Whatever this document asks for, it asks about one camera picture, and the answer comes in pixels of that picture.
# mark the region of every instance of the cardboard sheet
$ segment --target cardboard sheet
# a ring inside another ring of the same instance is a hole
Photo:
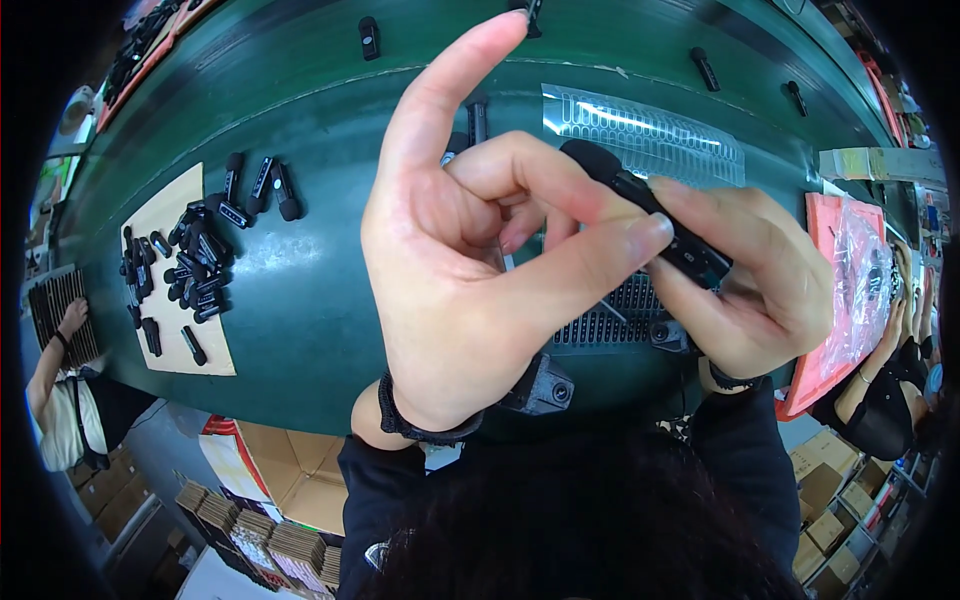
[[[184,207],[204,197],[204,164],[197,163],[181,176],[171,181],[155,196],[134,212],[117,232],[120,237],[121,251],[124,249],[123,229],[130,226],[134,237],[150,238],[151,231],[159,231],[166,237],[170,228],[176,224]],[[160,329],[160,356],[153,356],[147,348],[147,337],[143,329],[136,332],[140,340],[147,368],[153,371],[187,372],[204,375],[236,375],[233,358],[220,324],[220,315],[214,315],[203,324],[193,320],[193,310],[182,310],[176,302],[167,299],[169,285],[163,282],[163,272],[177,266],[176,251],[170,258],[156,253],[156,262],[150,267],[154,278],[154,292],[140,304],[143,319],[153,317]],[[198,367],[193,355],[187,349],[180,330],[184,325],[197,336],[197,342],[206,354],[206,364]]]

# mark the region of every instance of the green conveyor belt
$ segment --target green conveyor belt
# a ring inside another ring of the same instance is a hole
[[[802,222],[803,193],[819,188],[816,151],[891,145],[865,78],[849,74],[850,56],[832,57],[764,2],[544,4],[543,37],[525,41],[483,83],[491,135],[526,130],[547,139],[541,83],[665,108],[734,135],[746,152],[747,184]],[[384,367],[359,239],[382,134],[422,68],[504,5],[227,0],[183,37],[94,141],[60,226],[59,261],[84,269],[108,374],[238,419],[346,433],[353,400]],[[367,14],[381,32],[383,56],[373,62],[362,60],[356,27]],[[688,59],[694,45],[707,49],[719,93],[706,92]],[[806,118],[785,91],[789,80],[804,90]],[[458,129],[465,123],[462,113]],[[216,190],[231,152],[247,157],[241,197],[259,159],[276,156],[289,167],[305,215],[285,223],[271,201],[254,228],[219,226],[240,254],[228,287],[233,308],[223,316],[237,376],[149,371],[117,274],[120,225],[198,161],[207,191]],[[862,187],[849,188],[870,200]],[[897,186],[887,188],[894,223],[910,227],[912,209]],[[652,350],[569,356],[561,364],[577,381],[575,418],[624,404],[644,417],[674,415],[681,370],[688,401],[698,395],[689,361]],[[788,375],[785,369],[780,379]]]

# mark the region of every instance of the hand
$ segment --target hand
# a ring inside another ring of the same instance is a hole
[[[827,338],[833,270],[782,206],[753,188],[649,183],[667,212],[733,259],[716,295],[661,258],[647,265],[663,306],[722,372],[764,375]]]
[[[60,326],[57,327],[63,337],[70,340],[73,334],[80,329],[80,326],[86,321],[86,298],[80,297],[66,307],[63,313],[63,319],[60,320]]]
[[[542,345],[663,250],[672,227],[511,132],[441,168],[454,112],[526,36],[507,12],[464,34],[407,88],[387,128],[361,240],[397,410],[456,427],[516,384]],[[544,253],[506,274],[544,218]],[[578,232],[577,223],[589,225]]]
[[[874,355],[882,358],[882,362],[887,362],[894,351],[897,350],[897,344],[900,342],[900,332],[903,330],[903,313],[906,311],[906,300],[897,298],[890,304],[890,318],[887,319],[887,326],[883,328],[883,336],[874,348]]]

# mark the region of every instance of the fingernail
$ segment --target fingernail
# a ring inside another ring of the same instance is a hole
[[[660,253],[673,239],[673,223],[662,212],[641,217],[627,226],[631,255],[637,264],[645,263]]]

